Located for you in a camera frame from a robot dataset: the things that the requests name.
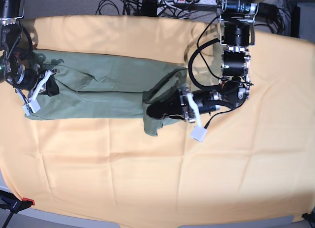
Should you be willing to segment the green T-shirt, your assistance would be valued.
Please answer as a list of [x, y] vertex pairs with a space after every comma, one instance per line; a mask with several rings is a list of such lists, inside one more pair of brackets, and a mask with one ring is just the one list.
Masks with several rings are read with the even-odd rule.
[[41, 49], [33, 52], [32, 63], [59, 70], [54, 80], [60, 92], [39, 95], [40, 110], [30, 119], [141, 118], [150, 136], [175, 120], [150, 118], [147, 108], [185, 87], [188, 73], [182, 66], [149, 59]]

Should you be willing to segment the yellow table cloth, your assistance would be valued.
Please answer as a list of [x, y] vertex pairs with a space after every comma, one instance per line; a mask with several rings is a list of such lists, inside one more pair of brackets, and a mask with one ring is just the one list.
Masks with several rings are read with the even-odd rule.
[[35, 209], [124, 228], [248, 222], [315, 205], [315, 45], [257, 31], [250, 99], [199, 143], [184, 122], [27, 119], [0, 86], [0, 171]]

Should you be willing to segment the white power strip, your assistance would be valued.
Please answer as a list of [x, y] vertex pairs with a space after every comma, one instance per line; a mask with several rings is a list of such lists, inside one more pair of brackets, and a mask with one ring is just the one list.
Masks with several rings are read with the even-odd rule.
[[195, 0], [195, 1], [188, 1], [188, 0], [163, 0], [170, 4], [176, 5], [209, 5], [209, 6], [217, 6], [217, 0]]

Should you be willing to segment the black power adapter brick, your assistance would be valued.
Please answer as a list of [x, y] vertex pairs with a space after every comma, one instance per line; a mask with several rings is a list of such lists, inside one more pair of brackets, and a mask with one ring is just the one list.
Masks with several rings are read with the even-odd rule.
[[261, 2], [258, 5], [257, 17], [275, 20], [278, 15], [278, 7], [274, 4]]

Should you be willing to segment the black box far right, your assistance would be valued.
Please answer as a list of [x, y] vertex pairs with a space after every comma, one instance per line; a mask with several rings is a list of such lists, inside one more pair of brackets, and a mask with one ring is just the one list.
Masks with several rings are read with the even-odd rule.
[[292, 3], [291, 11], [291, 28], [290, 36], [294, 38], [300, 38], [300, 19], [301, 19], [301, 8], [297, 6], [297, 3]]

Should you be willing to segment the black clamp right corner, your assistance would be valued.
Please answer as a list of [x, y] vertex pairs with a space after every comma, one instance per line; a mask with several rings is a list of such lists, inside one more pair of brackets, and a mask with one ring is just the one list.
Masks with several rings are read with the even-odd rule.
[[311, 212], [310, 214], [308, 213], [304, 213], [302, 215], [302, 218], [306, 221], [308, 221], [309, 223], [311, 224], [315, 224], [315, 213], [314, 212]]

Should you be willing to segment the black stand post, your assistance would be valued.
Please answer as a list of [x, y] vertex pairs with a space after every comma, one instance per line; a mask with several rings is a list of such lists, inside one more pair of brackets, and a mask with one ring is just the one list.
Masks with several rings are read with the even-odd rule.
[[137, 8], [136, 16], [157, 17], [158, 0], [134, 0]]

